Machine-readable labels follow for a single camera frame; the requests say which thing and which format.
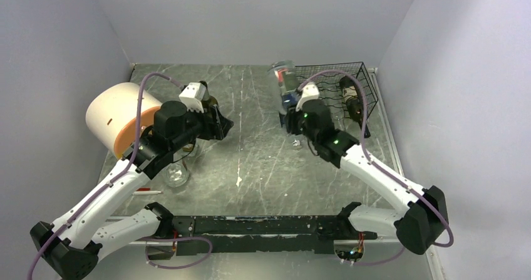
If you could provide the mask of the clear bottle with label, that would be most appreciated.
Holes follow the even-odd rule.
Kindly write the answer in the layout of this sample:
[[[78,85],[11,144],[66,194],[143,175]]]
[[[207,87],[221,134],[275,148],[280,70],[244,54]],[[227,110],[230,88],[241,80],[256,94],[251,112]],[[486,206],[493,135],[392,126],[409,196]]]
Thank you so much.
[[[193,142],[186,144],[180,150],[180,154],[183,157],[194,157],[194,156],[196,156],[198,150],[199,150],[198,142],[197,142],[197,140],[194,140]]]

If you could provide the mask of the dark green wine bottle front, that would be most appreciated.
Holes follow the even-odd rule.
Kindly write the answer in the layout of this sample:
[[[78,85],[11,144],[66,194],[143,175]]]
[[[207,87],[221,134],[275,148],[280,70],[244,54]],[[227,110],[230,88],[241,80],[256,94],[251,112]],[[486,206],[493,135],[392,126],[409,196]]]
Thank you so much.
[[[350,119],[362,128],[363,102],[361,100],[361,92],[348,76],[344,76],[339,80],[339,87]]]

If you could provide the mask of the dark green wine bottle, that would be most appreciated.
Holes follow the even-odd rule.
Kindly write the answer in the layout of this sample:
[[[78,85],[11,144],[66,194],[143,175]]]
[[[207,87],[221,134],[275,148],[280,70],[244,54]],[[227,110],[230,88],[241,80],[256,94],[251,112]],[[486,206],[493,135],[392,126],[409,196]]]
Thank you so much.
[[[339,80],[339,87],[350,119],[362,128],[363,102],[361,100],[361,92],[348,76],[344,76]]]
[[[201,101],[204,112],[208,114],[213,114],[215,111],[215,108],[219,107],[219,103],[217,99],[210,94],[207,82],[200,81],[200,84],[205,88],[205,92],[204,92],[204,95]]]

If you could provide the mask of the clear slim glass bottle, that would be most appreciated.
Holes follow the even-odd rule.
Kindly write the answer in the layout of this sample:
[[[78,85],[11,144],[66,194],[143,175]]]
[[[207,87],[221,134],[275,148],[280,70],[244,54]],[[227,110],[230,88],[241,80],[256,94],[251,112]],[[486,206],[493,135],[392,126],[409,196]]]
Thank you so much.
[[[337,125],[339,126],[340,130],[345,130],[345,124],[344,124],[344,112],[343,110],[339,110],[335,113],[335,119],[337,121]]]

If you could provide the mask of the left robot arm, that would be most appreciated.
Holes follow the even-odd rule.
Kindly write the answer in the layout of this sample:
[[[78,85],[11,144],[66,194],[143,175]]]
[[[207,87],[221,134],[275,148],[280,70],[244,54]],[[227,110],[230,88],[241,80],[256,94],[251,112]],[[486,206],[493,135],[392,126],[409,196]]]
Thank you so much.
[[[200,110],[191,110],[181,101],[163,103],[153,123],[80,203],[54,222],[39,222],[31,229],[38,256],[61,278],[83,279],[100,260],[133,241],[173,237],[173,214],[156,202],[119,222],[105,222],[132,193],[175,163],[184,146],[227,136],[233,122],[221,114],[217,102],[199,105]]]

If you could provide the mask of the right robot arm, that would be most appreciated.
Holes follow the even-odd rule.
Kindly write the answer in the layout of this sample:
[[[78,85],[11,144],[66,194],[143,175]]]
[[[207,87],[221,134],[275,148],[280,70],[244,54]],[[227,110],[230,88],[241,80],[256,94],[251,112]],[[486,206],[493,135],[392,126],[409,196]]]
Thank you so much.
[[[435,185],[426,189],[406,179],[371,155],[358,139],[334,126],[322,100],[289,106],[285,129],[304,135],[313,145],[314,155],[362,180],[392,206],[358,205],[350,210],[338,222],[344,238],[352,239],[360,232],[394,236],[407,250],[422,255],[446,230],[449,220],[444,192]]]

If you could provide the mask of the clear round bottle white cap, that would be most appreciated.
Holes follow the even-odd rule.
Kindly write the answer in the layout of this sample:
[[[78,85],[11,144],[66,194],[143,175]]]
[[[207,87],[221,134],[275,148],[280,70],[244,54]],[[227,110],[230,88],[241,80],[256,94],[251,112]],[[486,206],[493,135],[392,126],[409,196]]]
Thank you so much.
[[[161,175],[164,183],[167,186],[171,188],[177,188],[184,185],[188,181],[190,172],[185,162],[179,161],[167,165],[161,171]]]

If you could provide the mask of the white pen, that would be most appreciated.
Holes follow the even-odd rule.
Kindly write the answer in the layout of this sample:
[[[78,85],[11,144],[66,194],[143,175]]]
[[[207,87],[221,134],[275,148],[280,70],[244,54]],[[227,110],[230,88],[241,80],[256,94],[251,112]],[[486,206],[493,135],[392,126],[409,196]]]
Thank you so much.
[[[132,193],[132,195],[160,195],[163,194],[162,191],[159,190],[139,190]]]

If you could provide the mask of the white and orange drum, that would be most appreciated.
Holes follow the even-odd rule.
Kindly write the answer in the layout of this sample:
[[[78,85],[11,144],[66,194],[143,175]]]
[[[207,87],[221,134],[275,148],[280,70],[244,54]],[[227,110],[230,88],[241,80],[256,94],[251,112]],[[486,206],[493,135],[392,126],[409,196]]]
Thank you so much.
[[[116,157],[135,140],[138,94],[135,83],[119,83],[99,94],[86,110],[92,134]]]

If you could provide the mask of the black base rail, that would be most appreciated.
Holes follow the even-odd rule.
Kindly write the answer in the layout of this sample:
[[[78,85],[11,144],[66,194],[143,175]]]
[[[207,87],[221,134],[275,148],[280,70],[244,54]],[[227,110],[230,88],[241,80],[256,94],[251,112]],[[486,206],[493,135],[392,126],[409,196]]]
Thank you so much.
[[[152,239],[201,237],[177,244],[177,255],[211,251],[297,252],[334,254],[339,241],[375,240],[374,232],[358,232],[338,215],[186,216],[163,221]]]

